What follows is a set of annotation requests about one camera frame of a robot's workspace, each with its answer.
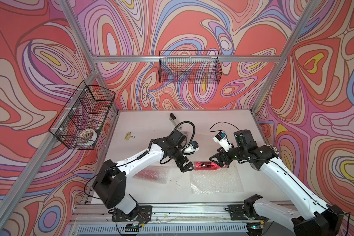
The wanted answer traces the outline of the cup of pens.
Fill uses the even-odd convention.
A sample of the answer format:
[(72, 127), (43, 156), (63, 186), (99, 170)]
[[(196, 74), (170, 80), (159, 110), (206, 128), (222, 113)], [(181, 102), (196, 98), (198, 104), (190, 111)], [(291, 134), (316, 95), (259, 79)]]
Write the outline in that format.
[(279, 156), (279, 151), (277, 147), (274, 147), (272, 145), (267, 145), (274, 153), (276, 156)]

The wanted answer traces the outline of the patterned bowl in basket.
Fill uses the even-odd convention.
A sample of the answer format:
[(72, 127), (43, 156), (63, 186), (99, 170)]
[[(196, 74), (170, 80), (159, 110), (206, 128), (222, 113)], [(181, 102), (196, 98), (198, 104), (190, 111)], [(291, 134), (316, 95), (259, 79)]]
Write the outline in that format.
[(86, 129), (80, 132), (76, 138), (78, 145), (83, 147), (92, 146), (98, 137), (98, 134), (92, 129)]

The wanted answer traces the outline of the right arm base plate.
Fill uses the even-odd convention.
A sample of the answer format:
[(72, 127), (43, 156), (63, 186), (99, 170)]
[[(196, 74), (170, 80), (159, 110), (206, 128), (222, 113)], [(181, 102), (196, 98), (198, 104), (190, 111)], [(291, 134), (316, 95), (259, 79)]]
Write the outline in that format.
[(228, 205), (224, 208), (230, 214), (231, 220), (265, 221), (269, 219), (258, 215), (252, 207), (246, 205)]

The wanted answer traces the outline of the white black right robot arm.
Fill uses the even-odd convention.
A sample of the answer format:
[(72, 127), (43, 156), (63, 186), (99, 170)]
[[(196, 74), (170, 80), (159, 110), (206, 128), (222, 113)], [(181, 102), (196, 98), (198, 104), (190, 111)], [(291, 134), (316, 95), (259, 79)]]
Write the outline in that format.
[(269, 146), (258, 146), (251, 131), (234, 133), (236, 145), (229, 142), (224, 131), (217, 131), (214, 142), (221, 147), (210, 161), (220, 167), (229, 167), (233, 161), (249, 163), (256, 171), (269, 177), (296, 207), (292, 210), (272, 203), (259, 194), (244, 200), (241, 209), (228, 207), (232, 215), (241, 214), (248, 220), (265, 217), (284, 226), (297, 236), (336, 236), (344, 218), (343, 210), (321, 199), (299, 178), (297, 178), (279, 158), (277, 151)]

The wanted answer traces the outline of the clear bubble wrap sheet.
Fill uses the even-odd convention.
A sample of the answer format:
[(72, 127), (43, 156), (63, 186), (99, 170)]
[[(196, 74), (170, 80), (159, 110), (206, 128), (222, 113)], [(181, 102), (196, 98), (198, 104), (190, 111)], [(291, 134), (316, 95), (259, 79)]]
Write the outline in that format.
[(133, 178), (147, 182), (166, 184), (168, 181), (169, 173), (169, 167), (148, 166), (138, 172)]

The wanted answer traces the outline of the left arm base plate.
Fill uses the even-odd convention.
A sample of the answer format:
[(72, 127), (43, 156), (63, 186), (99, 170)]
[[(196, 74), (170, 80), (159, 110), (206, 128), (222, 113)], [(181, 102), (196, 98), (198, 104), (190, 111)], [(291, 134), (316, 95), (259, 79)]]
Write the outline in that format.
[(125, 214), (117, 208), (111, 209), (108, 212), (112, 213), (112, 222), (149, 222), (152, 218), (152, 205), (136, 206), (129, 214)]

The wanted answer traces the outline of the pink bottle with label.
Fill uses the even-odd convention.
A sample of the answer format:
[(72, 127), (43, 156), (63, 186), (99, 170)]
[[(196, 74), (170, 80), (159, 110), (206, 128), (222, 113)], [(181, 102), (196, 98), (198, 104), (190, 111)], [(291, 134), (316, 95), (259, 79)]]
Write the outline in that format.
[(166, 175), (163, 170), (159, 169), (144, 169), (134, 176), (136, 179), (151, 181), (151, 182), (163, 182), (166, 180)]

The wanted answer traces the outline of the yellow binder clip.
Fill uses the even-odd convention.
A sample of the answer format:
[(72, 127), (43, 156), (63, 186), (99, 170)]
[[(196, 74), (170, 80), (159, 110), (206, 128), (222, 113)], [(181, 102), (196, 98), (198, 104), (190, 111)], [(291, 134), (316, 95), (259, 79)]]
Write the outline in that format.
[(128, 132), (126, 135), (125, 135), (125, 140), (130, 140), (130, 139), (134, 139), (135, 138), (135, 136), (133, 136), (132, 135), (132, 133), (131, 132)]

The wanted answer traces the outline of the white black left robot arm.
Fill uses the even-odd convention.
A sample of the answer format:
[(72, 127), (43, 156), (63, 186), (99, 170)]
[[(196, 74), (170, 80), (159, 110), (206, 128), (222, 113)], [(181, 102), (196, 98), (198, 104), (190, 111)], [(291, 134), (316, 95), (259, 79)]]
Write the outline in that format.
[(137, 214), (139, 205), (127, 193), (127, 180), (154, 164), (163, 163), (162, 160), (174, 160), (181, 172), (194, 169), (188, 156), (199, 149), (196, 141), (190, 141), (183, 146), (186, 136), (178, 130), (173, 130), (168, 136), (152, 139), (149, 146), (127, 159), (103, 163), (92, 184), (94, 192), (108, 209), (115, 208), (127, 216)]

